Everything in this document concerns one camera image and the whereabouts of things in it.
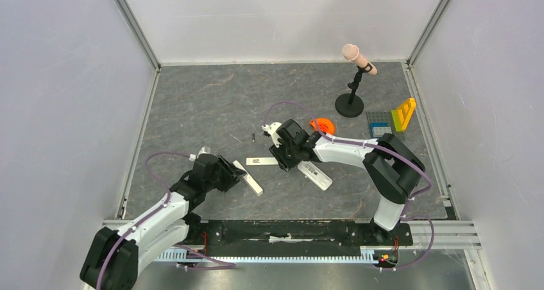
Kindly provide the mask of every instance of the black stand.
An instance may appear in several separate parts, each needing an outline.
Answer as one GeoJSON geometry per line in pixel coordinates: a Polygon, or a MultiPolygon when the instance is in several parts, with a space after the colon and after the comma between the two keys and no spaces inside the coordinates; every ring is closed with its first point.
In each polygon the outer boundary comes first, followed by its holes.
{"type": "Polygon", "coordinates": [[[336,111],[344,117],[353,118],[357,117],[362,113],[364,109],[364,103],[359,96],[355,95],[357,88],[359,88],[359,83],[361,82],[362,74],[368,73],[370,70],[366,70],[367,67],[357,67],[358,71],[353,77],[353,82],[348,84],[348,88],[352,90],[352,93],[344,93],[340,95],[334,106],[336,111]]]}

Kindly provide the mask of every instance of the cable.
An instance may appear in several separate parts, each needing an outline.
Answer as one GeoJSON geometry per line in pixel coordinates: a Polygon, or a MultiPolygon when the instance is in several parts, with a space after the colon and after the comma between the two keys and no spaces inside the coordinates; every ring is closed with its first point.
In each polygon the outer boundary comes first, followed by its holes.
{"type": "Polygon", "coordinates": [[[178,248],[183,248],[184,250],[187,250],[188,252],[194,254],[194,255],[197,255],[203,259],[206,259],[206,260],[209,260],[213,263],[216,263],[216,264],[220,264],[220,266],[198,266],[198,267],[190,267],[190,266],[186,266],[187,269],[189,270],[193,270],[193,271],[211,271],[213,269],[234,269],[236,268],[236,264],[235,263],[231,263],[231,262],[225,262],[225,261],[221,261],[221,260],[217,260],[217,259],[213,259],[212,257],[208,257],[204,254],[201,254],[199,252],[197,252],[196,250],[193,250],[185,245],[182,245],[182,244],[176,244],[174,245],[174,247],[178,247],[178,248]]]}
{"type": "MultiPolygon", "coordinates": [[[[268,115],[270,114],[270,111],[273,108],[275,108],[276,106],[282,105],[282,104],[291,104],[291,105],[295,105],[295,106],[298,106],[298,107],[304,109],[311,116],[311,118],[314,120],[314,122],[317,122],[316,116],[306,106],[300,104],[299,102],[295,102],[295,101],[281,101],[281,102],[272,104],[266,110],[266,113],[264,114],[264,119],[262,121],[263,126],[267,125],[266,121],[268,119],[268,115]]],[[[331,138],[331,137],[327,136],[325,133],[323,133],[323,131],[321,131],[321,129],[318,129],[317,132],[319,132],[319,134],[323,138],[325,138],[326,140],[328,140],[330,142],[337,142],[337,143],[340,143],[340,144],[351,144],[351,145],[354,145],[354,146],[363,146],[363,147],[367,146],[367,147],[370,147],[370,148],[373,148],[373,149],[378,149],[378,150],[383,151],[383,152],[385,152],[385,153],[387,153],[389,155],[392,155],[393,157],[396,157],[398,160],[401,160],[404,164],[408,165],[410,168],[412,168],[414,171],[416,171],[418,173],[418,175],[420,175],[423,179],[425,179],[425,181],[427,181],[427,183],[428,183],[428,186],[420,189],[419,191],[412,192],[409,195],[409,198],[412,199],[412,200],[414,199],[415,196],[430,190],[431,187],[432,187],[432,180],[430,179],[430,177],[423,170],[421,170],[417,165],[415,165],[410,160],[408,160],[407,158],[403,157],[402,155],[398,154],[395,151],[387,149],[387,148],[385,148],[383,146],[380,146],[378,144],[369,144],[367,142],[361,142],[361,141],[348,141],[348,140],[345,140],[345,139],[336,139],[335,137],[331,138]]],[[[405,216],[404,214],[405,214],[405,212],[407,210],[407,207],[408,207],[408,204],[406,204],[404,206],[404,209],[402,210],[402,213],[400,214],[401,215],[400,220],[401,221],[411,221],[411,220],[414,220],[414,219],[417,219],[417,218],[426,219],[429,222],[430,232],[431,232],[429,247],[427,247],[427,250],[425,250],[425,253],[419,259],[415,260],[414,262],[411,262],[409,264],[405,264],[405,265],[400,266],[398,268],[386,269],[386,270],[396,271],[398,269],[409,268],[409,267],[421,262],[423,259],[425,259],[427,257],[427,255],[429,254],[430,249],[432,248],[432,243],[434,242],[434,225],[432,224],[432,220],[430,219],[430,217],[428,217],[426,215],[417,215],[417,216],[412,216],[412,217],[402,217],[402,216],[405,216]]]]}
{"type": "MultiPolygon", "coordinates": [[[[168,202],[170,201],[171,196],[172,196],[172,193],[170,192],[170,187],[168,186],[168,183],[166,183],[166,181],[161,179],[161,177],[159,177],[155,172],[153,172],[153,170],[151,170],[151,168],[149,166],[149,161],[153,157],[155,157],[157,155],[165,155],[165,154],[178,155],[178,156],[187,157],[187,158],[189,158],[189,155],[186,154],[186,153],[183,153],[183,152],[161,151],[161,152],[157,152],[157,153],[154,153],[154,154],[150,155],[145,161],[146,169],[148,170],[149,174],[154,179],[156,179],[157,181],[162,183],[162,185],[164,185],[164,187],[166,188],[166,199],[164,200],[163,204],[167,205],[168,202]]],[[[96,290],[101,290],[101,288],[102,288],[102,279],[104,278],[104,272],[106,271],[106,268],[108,267],[108,264],[110,264],[110,261],[112,260],[112,257],[114,255],[115,251],[118,249],[119,245],[121,245],[123,240],[126,237],[128,237],[131,233],[133,233],[136,230],[136,228],[138,228],[141,224],[143,224],[143,222],[147,221],[151,216],[154,216],[156,213],[161,211],[164,207],[165,206],[163,206],[163,205],[157,207],[155,210],[151,211],[150,213],[148,213],[147,215],[142,217],[142,219],[140,219],[138,222],[136,222],[133,227],[129,228],[127,231],[125,231],[125,233],[123,233],[119,237],[119,239],[113,245],[112,249],[108,252],[108,255],[106,256],[106,259],[104,259],[104,263],[102,263],[102,267],[100,268],[100,272],[98,273],[98,279],[96,280],[96,290]]]]}

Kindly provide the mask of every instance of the white bar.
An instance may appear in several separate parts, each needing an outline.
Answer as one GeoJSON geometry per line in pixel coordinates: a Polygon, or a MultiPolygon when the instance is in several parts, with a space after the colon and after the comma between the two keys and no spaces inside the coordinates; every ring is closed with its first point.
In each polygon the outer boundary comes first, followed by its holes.
{"type": "Polygon", "coordinates": [[[326,191],[332,184],[332,179],[317,168],[312,162],[300,162],[297,166],[308,179],[314,182],[320,189],[326,191]]]}
{"type": "Polygon", "coordinates": [[[278,165],[278,161],[274,157],[248,157],[246,165],[278,165]]]}
{"type": "Polygon", "coordinates": [[[240,164],[240,162],[238,162],[237,160],[235,160],[234,162],[232,162],[232,164],[238,168],[238,169],[242,169],[243,171],[246,172],[246,175],[242,177],[242,179],[244,179],[244,181],[251,187],[251,189],[253,189],[253,191],[255,192],[255,194],[257,194],[257,196],[260,196],[262,194],[262,187],[257,183],[257,181],[255,181],[255,179],[253,179],[253,177],[250,175],[250,173],[244,168],[244,166],[242,166],[242,164],[240,164]]]}

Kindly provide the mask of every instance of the orange round object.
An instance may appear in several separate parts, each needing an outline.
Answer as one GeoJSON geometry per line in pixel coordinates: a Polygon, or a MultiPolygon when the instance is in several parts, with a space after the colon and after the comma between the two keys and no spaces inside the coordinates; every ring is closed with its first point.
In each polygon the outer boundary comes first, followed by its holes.
{"type": "MultiPolygon", "coordinates": [[[[327,118],[317,118],[316,120],[318,121],[319,129],[323,131],[323,133],[334,135],[336,128],[331,120],[327,118]]],[[[318,130],[313,120],[310,120],[310,125],[314,128],[314,131],[318,130]]]]}

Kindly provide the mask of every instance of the gray floor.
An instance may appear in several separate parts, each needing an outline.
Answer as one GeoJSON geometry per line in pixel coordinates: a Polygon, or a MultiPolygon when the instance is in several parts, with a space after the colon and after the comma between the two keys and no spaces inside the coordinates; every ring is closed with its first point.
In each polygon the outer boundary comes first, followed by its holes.
{"type": "MultiPolygon", "coordinates": [[[[401,250],[400,264],[419,256],[420,253],[401,250]]],[[[134,285],[134,290],[147,289],[469,290],[475,287],[462,250],[433,250],[417,266],[394,273],[380,273],[368,264],[238,264],[233,270],[186,273],[173,264],[155,262],[134,285]]]]}
{"type": "MultiPolygon", "coordinates": [[[[391,110],[410,97],[400,63],[378,63],[376,76],[364,75],[359,95],[365,111],[391,110]]],[[[336,125],[336,135],[349,138],[370,136],[364,113],[356,118],[341,117],[334,109],[336,97],[349,92],[346,84],[356,68],[351,63],[201,65],[165,67],[161,70],[144,140],[128,197],[126,218],[143,213],[164,194],[164,188],[147,174],[143,162],[156,151],[197,153],[206,145],[213,154],[238,160],[269,157],[271,139],[262,136],[260,126],[269,105],[295,100],[318,117],[336,125]],[[251,133],[257,141],[251,142],[251,133]]],[[[295,119],[308,131],[308,115],[291,105],[275,108],[269,120],[295,119]]],[[[405,143],[426,165],[434,179],[420,124],[414,114],[405,133],[405,143]]],[[[192,167],[187,159],[159,157],[152,168],[168,182],[175,183],[192,167]]],[[[286,173],[277,166],[246,166],[264,189],[257,197],[245,184],[228,193],[212,191],[195,213],[203,219],[298,219],[371,218],[379,193],[362,169],[335,163],[319,164],[332,186],[322,191],[293,169],[286,173]]],[[[437,187],[411,205],[411,213],[445,218],[437,187]]]]}

